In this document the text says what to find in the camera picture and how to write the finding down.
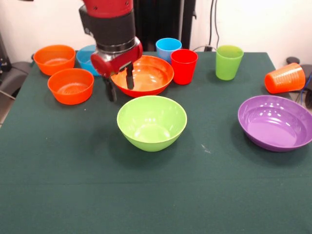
white wall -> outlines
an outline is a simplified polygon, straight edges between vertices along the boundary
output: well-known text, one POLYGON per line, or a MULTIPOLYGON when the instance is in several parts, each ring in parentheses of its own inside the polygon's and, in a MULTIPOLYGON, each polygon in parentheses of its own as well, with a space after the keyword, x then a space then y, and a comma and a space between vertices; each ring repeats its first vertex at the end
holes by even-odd
MULTIPOLYGON (((211 0, 197 0, 192 48, 209 41, 210 6, 211 0)), ((312 0, 218 0, 217 25, 219 45, 268 52, 276 67, 289 56, 312 64, 312 0)))
MULTIPOLYGON (((38 49, 64 43, 79 49, 94 43, 84 34, 81 0, 0 0, 0 31, 12 60, 30 60, 38 49)), ((209 40, 211 0, 197 0, 191 47, 209 40)), ((218 0, 220 45, 268 52, 275 66, 288 56, 312 63, 312 0, 218 0)))
POLYGON ((93 44, 81 24, 82 5, 81 0, 0 0, 0 31, 11 61, 30 61, 35 51, 50 44, 75 49, 93 44))

overturned orange cup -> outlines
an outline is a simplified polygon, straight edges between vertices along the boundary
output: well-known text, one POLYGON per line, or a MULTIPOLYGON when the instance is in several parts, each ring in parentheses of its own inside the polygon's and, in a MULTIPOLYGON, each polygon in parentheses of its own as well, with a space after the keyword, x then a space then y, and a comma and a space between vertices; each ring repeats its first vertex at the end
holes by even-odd
POLYGON ((305 83, 306 76, 297 63, 291 63, 272 71, 264 79, 265 87, 271 94, 301 90, 305 83))

red cup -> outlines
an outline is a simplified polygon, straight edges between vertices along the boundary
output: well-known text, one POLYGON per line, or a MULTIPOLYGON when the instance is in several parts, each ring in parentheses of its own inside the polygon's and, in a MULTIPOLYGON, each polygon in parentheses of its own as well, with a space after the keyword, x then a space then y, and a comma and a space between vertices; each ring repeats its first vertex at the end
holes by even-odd
POLYGON ((189 84, 192 82, 198 60, 198 54, 187 49, 176 50, 171 54, 171 65, 174 69, 174 82, 189 84))

plastic cup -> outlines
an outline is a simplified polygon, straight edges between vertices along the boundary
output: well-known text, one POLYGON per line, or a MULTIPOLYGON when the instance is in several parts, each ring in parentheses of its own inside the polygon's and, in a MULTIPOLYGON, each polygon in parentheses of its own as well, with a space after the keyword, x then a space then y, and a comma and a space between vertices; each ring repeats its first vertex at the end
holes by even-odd
POLYGON ((198 54, 187 49, 174 51, 171 54, 172 67, 174 69, 174 82, 177 84, 189 84, 192 82, 196 68, 198 54))
POLYGON ((297 63, 291 63, 265 76, 264 84, 268 92, 278 94, 303 89, 306 76, 297 63))
POLYGON ((95 45, 88 45, 86 47, 83 47, 77 52, 76 58, 82 69, 91 72, 94 76, 99 76, 99 73, 95 70, 94 66, 91 63, 91 54, 93 54, 95 50, 95 45))
POLYGON ((244 52, 237 46, 220 46, 216 50, 216 76, 221 80, 234 79, 243 56, 244 52))
POLYGON ((157 56, 171 63, 172 52, 182 48, 182 43, 174 38, 163 38, 156 42, 157 56))

green bowl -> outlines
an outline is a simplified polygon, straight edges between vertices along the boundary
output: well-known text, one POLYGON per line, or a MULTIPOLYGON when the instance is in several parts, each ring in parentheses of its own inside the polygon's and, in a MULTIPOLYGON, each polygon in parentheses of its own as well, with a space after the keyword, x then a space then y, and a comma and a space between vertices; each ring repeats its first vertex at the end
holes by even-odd
POLYGON ((148 152, 163 150, 174 143, 186 127, 181 105, 161 96, 143 96, 127 102, 118 112, 117 124, 136 147, 148 152))

